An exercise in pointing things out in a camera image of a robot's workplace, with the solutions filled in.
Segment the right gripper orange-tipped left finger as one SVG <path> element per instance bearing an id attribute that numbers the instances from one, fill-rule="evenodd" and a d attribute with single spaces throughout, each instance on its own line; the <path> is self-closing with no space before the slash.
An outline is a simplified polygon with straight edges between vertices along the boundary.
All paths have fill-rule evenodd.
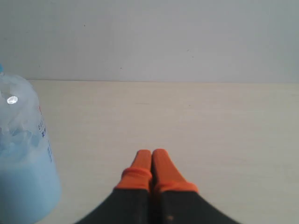
<path id="1" fill-rule="evenodd" d="M 112 193 L 78 224 L 148 224 L 151 151 L 139 150 Z"/>

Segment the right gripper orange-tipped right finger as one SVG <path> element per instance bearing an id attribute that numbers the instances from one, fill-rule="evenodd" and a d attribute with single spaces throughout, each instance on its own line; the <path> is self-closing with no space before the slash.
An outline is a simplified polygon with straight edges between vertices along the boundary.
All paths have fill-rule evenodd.
<path id="1" fill-rule="evenodd" d="M 153 193 L 163 224 L 237 224 L 199 195 L 198 187 L 178 171 L 165 149 L 152 153 Z"/>

